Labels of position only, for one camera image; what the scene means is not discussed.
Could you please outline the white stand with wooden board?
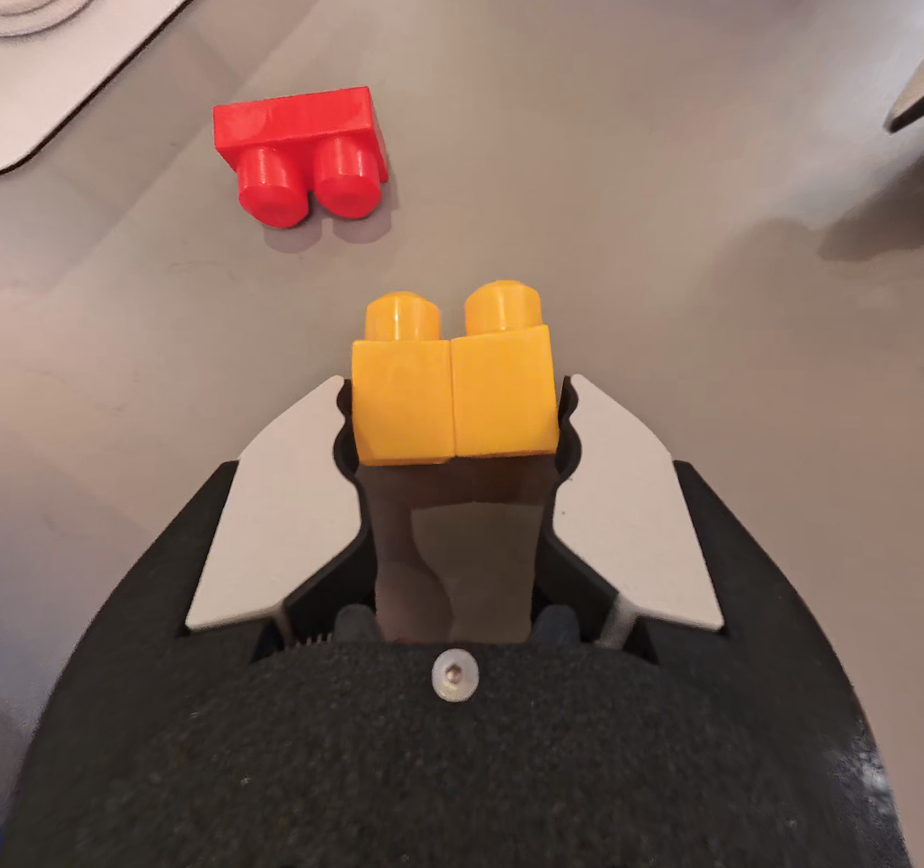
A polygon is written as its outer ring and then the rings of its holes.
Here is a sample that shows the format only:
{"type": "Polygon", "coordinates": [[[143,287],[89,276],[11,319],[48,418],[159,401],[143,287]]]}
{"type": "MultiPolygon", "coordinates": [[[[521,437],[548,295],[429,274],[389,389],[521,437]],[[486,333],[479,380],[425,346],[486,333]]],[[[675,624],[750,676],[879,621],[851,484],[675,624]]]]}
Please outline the white stand with wooden board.
{"type": "Polygon", "coordinates": [[[2,16],[2,173],[34,155],[190,1],[52,0],[2,16]]]}

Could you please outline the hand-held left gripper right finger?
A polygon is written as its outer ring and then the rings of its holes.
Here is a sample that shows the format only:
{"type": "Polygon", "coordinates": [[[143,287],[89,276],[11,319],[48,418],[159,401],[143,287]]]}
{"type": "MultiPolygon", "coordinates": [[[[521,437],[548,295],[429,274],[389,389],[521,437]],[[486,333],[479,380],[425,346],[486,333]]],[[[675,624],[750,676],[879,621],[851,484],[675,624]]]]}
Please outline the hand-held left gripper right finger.
{"type": "Polygon", "coordinates": [[[719,633],[724,616],[674,459],[632,412],[565,377],[557,483],[538,542],[538,591],[580,639],[622,646],[639,620],[719,633]]]}

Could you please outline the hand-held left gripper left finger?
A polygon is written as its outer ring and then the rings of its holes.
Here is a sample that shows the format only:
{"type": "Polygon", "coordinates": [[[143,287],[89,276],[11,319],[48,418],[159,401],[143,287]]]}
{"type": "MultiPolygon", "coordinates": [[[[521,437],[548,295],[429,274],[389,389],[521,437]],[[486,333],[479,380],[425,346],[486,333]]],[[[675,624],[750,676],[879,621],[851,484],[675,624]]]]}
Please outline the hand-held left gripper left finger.
{"type": "Polygon", "coordinates": [[[290,640],[374,608],[376,552],[356,478],[352,387],[332,376],[241,452],[186,617],[190,631],[272,620],[290,640]]]}

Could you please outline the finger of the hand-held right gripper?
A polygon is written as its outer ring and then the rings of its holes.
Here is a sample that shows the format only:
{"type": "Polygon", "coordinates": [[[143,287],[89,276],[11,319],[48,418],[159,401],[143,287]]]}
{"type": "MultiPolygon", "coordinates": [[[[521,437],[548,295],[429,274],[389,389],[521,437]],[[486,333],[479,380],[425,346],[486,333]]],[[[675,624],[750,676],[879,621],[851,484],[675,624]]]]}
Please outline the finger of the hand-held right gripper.
{"type": "Polygon", "coordinates": [[[923,69],[921,61],[890,108],[884,121],[884,129],[890,134],[923,118],[923,69]]]}

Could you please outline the red two-stud toy block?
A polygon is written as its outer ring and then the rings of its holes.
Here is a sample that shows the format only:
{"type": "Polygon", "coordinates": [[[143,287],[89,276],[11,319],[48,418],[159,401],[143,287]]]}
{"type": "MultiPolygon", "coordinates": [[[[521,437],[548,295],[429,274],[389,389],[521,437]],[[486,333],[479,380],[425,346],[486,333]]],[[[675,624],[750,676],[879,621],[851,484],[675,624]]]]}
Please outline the red two-stud toy block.
{"type": "Polygon", "coordinates": [[[213,127],[238,203],[263,226],[297,226],[310,195],[342,219],[364,218],[382,201],[389,171],[368,87],[216,105],[213,127]]]}

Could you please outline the yellow one-stud toy block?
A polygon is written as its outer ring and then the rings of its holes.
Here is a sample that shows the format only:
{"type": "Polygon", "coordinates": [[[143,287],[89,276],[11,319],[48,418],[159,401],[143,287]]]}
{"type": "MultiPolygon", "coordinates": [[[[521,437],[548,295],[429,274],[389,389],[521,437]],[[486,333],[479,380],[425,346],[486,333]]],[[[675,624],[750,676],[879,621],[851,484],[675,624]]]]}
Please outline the yellow one-stud toy block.
{"type": "Polygon", "coordinates": [[[466,334],[450,341],[456,457],[554,454],[558,407],[539,294],[491,282],[468,297],[465,320],[466,334]]]}
{"type": "Polygon", "coordinates": [[[367,467],[440,464],[456,455],[451,345],[438,307],[408,291],[366,309],[351,352],[352,425],[367,467]]]}

